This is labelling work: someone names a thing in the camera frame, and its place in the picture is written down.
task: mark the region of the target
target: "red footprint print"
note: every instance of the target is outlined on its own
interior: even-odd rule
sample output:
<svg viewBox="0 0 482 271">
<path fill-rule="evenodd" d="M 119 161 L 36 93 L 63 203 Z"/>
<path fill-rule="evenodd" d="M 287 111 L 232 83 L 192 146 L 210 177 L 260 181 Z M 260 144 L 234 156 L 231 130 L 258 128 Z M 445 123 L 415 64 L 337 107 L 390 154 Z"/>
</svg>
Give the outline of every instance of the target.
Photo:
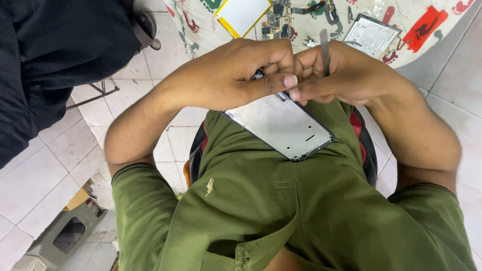
<svg viewBox="0 0 482 271">
<path fill-rule="evenodd" d="M 459 1 L 455 7 L 452 8 L 452 12 L 454 12 L 455 15 L 461 15 L 462 12 L 466 11 L 469 6 L 474 2 L 474 0 L 469 0 L 467 5 L 464 5 L 462 1 Z"/>
<path fill-rule="evenodd" d="M 167 5 L 166 5 L 166 8 L 169 11 L 169 13 L 171 14 L 171 16 L 174 17 L 174 11 L 170 7 L 168 7 Z"/>
<path fill-rule="evenodd" d="M 398 55 L 395 51 L 393 51 L 390 57 L 387 57 L 387 55 L 384 55 L 382 57 L 382 60 L 383 62 L 390 64 L 390 63 L 393 63 L 393 61 L 395 61 L 396 58 L 398 58 Z"/>
<path fill-rule="evenodd" d="M 199 29 L 199 26 L 196 25 L 196 23 L 194 22 L 194 20 L 191 20 L 191 22 L 192 22 L 192 25 L 191 25 L 191 24 L 189 23 L 189 19 L 187 18 L 186 12 L 183 11 L 182 13 L 184 14 L 184 19 L 186 20 L 187 26 L 188 26 L 194 33 L 197 33 L 197 32 L 198 32 L 198 29 Z"/>
<path fill-rule="evenodd" d="M 385 16 L 383 16 L 383 23 L 388 24 L 390 22 L 391 17 L 395 14 L 395 8 L 393 6 L 387 7 L 387 11 L 385 11 Z"/>
<path fill-rule="evenodd" d="M 291 27 L 291 37 L 290 37 L 290 41 L 294 41 L 297 36 L 298 36 L 298 32 L 296 32 L 295 29 L 294 29 L 293 27 Z"/>
</svg>

